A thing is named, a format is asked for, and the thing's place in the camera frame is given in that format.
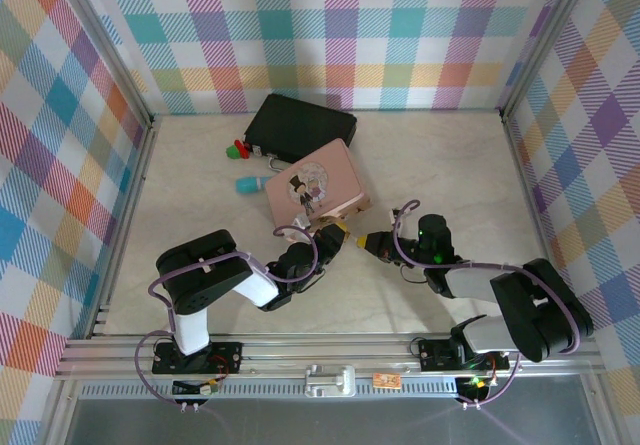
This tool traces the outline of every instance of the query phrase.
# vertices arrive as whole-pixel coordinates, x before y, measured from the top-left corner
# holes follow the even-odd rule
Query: white floor
[[[407,219],[445,216],[456,251],[465,258],[522,263],[537,256],[511,154],[492,112],[362,112],[351,150],[374,207],[350,221],[352,240],[325,278],[275,312],[256,309],[234,292],[209,308],[211,332],[442,332],[495,305],[435,295],[406,283],[392,265],[358,249],[359,235],[389,230],[388,211],[412,198],[422,207]],[[165,250],[220,228],[261,262],[288,243],[271,236],[264,193],[238,195],[236,178],[268,175],[266,160],[230,160],[225,149],[253,115],[167,117],[160,127],[137,206],[106,333],[144,333],[167,326],[162,305],[147,295]]]

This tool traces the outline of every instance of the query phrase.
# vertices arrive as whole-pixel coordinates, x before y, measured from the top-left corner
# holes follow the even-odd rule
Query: black case
[[[251,121],[244,141],[256,155],[295,163],[336,138],[348,147],[356,121],[350,113],[272,93]]]

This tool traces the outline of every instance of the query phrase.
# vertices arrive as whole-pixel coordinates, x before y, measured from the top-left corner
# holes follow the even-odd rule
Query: gray panel
[[[600,443],[579,376],[523,378],[481,411],[453,400],[220,400],[216,415],[152,400],[80,400],[68,445]]]

